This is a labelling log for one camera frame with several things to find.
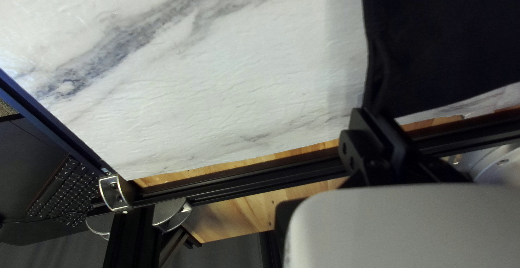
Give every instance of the black fabric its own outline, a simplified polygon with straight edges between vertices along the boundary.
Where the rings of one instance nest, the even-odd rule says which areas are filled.
[[[393,117],[520,81],[520,0],[363,0],[363,105]]]

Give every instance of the silver metal clip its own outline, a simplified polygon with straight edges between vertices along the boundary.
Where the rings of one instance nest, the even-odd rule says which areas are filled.
[[[163,233],[172,231],[188,218],[192,210],[185,198],[158,203],[153,211],[153,226]]]
[[[99,191],[105,204],[112,211],[128,209],[134,202],[134,188],[119,175],[100,178]]]

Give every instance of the gray floor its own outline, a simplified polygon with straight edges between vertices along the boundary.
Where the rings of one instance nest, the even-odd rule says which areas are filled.
[[[0,243],[1,268],[101,268],[107,241],[90,231],[28,246]],[[258,234],[182,247],[168,268],[262,268]]]

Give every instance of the gray carpet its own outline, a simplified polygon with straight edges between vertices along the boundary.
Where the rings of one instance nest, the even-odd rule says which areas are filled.
[[[17,113],[18,112],[14,108],[12,108],[3,99],[0,98],[0,118]]]

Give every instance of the black metal bracket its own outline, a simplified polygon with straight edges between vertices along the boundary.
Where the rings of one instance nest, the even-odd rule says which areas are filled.
[[[366,109],[352,110],[338,150],[350,175],[342,187],[469,182],[445,161],[422,154],[392,118]]]

